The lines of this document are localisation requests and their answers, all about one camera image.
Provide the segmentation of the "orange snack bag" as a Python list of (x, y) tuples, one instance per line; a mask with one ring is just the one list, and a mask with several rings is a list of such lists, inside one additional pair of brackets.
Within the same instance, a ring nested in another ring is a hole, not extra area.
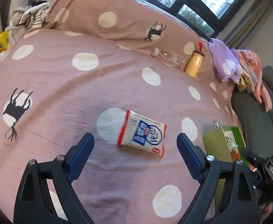
[(241, 156), (237, 148), (231, 149), (231, 159), (232, 159), (232, 162), (236, 162), (236, 160), (241, 159)]

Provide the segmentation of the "white red-edged snack packet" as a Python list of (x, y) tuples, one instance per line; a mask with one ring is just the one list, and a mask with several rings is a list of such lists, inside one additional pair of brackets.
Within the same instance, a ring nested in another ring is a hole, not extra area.
[(154, 153), (162, 157), (166, 129), (166, 124), (127, 110), (117, 144)]

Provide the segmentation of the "dark grey sofa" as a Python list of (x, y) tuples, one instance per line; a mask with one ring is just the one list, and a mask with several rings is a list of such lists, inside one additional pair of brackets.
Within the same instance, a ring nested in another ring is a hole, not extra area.
[(263, 85), (268, 90), (272, 109), (258, 103), (252, 94), (234, 89), (231, 105), (236, 112), (243, 130), (246, 146), (255, 154), (264, 158), (273, 155), (273, 67), (263, 68)]

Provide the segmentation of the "green cardboard box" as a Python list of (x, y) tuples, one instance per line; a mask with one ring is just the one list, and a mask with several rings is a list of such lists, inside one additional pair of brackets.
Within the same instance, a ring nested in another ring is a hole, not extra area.
[(219, 126), (203, 135), (203, 142), (208, 155), (213, 155), (217, 160), (225, 162), (232, 162), (232, 148), (237, 148), (240, 153), (246, 146), (237, 126)]

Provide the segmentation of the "pink patterned cloth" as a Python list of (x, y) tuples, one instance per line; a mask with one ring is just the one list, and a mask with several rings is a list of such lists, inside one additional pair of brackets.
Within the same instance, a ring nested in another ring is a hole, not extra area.
[(252, 93), (256, 101), (264, 104), (266, 112), (272, 109), (272, 101), (268, 90), (263, 85), (263, 67), (259, 56), (249, 50), (235, 50), (243, 69), (238, 83), (238, 91)]

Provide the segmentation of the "purple floral cloth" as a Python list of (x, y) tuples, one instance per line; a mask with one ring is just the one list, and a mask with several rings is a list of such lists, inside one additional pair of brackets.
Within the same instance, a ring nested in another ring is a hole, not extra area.
[(212, 54), (213, 66), (218, 78), (223, 82), (232, 80), (235, 84), (239, 84), (243, 68), (230, 48), (223, 41), (211, 38), (208, 49)]

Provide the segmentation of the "yellow bear bottle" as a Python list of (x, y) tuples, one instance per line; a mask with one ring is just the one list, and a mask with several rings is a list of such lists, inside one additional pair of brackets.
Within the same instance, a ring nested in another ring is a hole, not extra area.
[(184, 72), (193, 78), (197, 77), (197, 74), (199, 73), (199, 70), (202, 66), (203, 59), (205, 57), (204, 53), (202, 52), (202, 49), (203, 43), (199, 42), (198, 50), (193, 51), (190, 59), (188, 60), (184, 68)]

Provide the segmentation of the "pink polka-dot bed cover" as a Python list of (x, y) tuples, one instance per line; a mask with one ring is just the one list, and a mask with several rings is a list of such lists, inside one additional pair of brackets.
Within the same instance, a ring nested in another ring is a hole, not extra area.
[[(13, 218), (27, 163), (65, 154), (87, 132), (95, 147), (73, 187), (95, 223), (177, 223), (199, 185), (177, 149), (203, 147), (214, 122), (237, 125), (233, 83), (205, 58), (197, 78), (151, 56), (188, 59), (201, 38), (136, 0), (56, 0), (48, 26), (0, 59), (0, 209)], [(159, 156), (117, 144), (126, 111), (167, 125)]]

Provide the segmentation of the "clear plastic water bottle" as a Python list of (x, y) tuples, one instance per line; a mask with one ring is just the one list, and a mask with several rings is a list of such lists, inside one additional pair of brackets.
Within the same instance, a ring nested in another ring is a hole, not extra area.
[(184, 70), (186, 66), (186, 61), (184, 57), (181, 57), (173, 52), (167, 52), (160, 50), (158, 48), (153, 48), (151, 50), (151, 56), (157, 58), (162, 63), (169, 67), (178, 68)]

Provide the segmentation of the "striped white cloth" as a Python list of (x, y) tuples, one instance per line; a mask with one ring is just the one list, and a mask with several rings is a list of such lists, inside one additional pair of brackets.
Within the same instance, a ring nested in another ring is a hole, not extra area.
[(25, 8), (19, 7), (12, 11), (5, 31), (8, 32), (8, 49), (28, 31), (36, 30), (46, 25), (52, 4), (48, 1), (38, 1)]

